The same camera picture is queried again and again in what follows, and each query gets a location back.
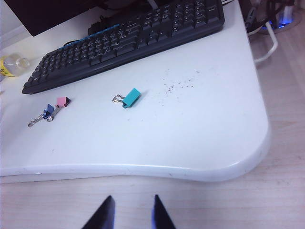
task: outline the cable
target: cable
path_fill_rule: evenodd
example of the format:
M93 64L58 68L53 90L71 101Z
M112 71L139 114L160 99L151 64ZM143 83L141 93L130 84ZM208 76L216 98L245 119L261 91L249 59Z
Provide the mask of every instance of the cable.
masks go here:
M253 30L253 31L249 32L249 33L248 33L248 36L251 36L251 35L253 35L253 34L256 34L258 31L260 31L261 28L262 28L262 26L259 27L259 28L257 28L256 30Z
M258 29L259 27L262 27L263 25L265 25L268 21L270 21L270 19L272 17L274 17L275 15L277 15L285 6L286 6L286 3L287 1L283 2L281 6L279 6L279 8L277 8L272 14L268 15L267 18L265 18L264 20L258 22L256 25L255 25L255 28L252 30L256 30Z
M247 30L252 27L252 24L253 24L253 21L255 20L255 18L256 18L256 7L251 7L251 9L249 10L247 19L244 23Z
M148 3L150 4L150 6L152 7L153 10L158 8L157 3L155 2L155 0L147 0Z
M263 61L267 60L271 56L271 54L275 52L275 50L278 46L278 41L276 39L275 33L274 33L274 31L273 31L269 22L266 23L266 28L269 32L269 35L270 35L271 39L272 39L273 46L264 56L262 56L261 58L255 59L254 60L255 63L260 63L260 62L263 62Z

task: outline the binder clip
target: binder clip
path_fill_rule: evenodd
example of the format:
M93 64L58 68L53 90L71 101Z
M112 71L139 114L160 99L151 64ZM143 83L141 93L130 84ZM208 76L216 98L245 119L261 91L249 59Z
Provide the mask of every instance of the binder clip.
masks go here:
M43 110L43 114L42 117L44 119L47 119L48 117L50 117L54 112L54 107L50 104L48 104L47 109Z
M112 101L114 103L122 103L122 107L127 108L127 107L131 107L135 101L137 101L137 99L140 97L141 93L133 88L128 95L126 95L126 97L121 96L120 94L116 95Z
M60 111L60 109L62 109L63 107L66 107L69 103L71 102L71 99L69 99L68 97L60 97L57 98L57 103L56 103L56 108L55 110L52 112L52 114L47 117L47 121L51 122L53 121L55 115Z
M39 122L42 119L48 119L52 113L54 112L54 107L50 104L48 104L47 109L43 110L43 113L39 115L34 120L30 121L28 124L28 127L32 127L35 123Z

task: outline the teal binder clip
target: teal binder clip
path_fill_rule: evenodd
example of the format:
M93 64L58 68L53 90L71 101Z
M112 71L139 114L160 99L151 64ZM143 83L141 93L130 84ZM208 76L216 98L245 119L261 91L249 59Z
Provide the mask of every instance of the teal binder clip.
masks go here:
M122 107L127 108L127 107L131 107L135 101L137 101L137 99L140 97L141 93L133 88L128 95L126 95L126 97L121 96L120 94L116 95L112 101L114 103L122 103Z

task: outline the yellow bottle label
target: yellow bottle label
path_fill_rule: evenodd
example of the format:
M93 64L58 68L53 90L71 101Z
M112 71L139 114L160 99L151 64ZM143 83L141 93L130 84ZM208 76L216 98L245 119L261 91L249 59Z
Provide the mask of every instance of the yellow bottle label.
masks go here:
M9 70L7 70L7 68L4 66L4 59L6 58L6 56L2 56L0 59L0 73L4 76L14 76L12 73L9 72Z

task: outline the plastic bottle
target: plastic bottle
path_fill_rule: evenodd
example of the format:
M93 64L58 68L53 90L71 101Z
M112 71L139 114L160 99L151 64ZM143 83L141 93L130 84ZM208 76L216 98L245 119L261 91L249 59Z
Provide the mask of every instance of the plastic bottle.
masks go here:
M4 76L20 76L30 66L30 62L26 58L21 58L18 54L3 56L0 63L0 73Z

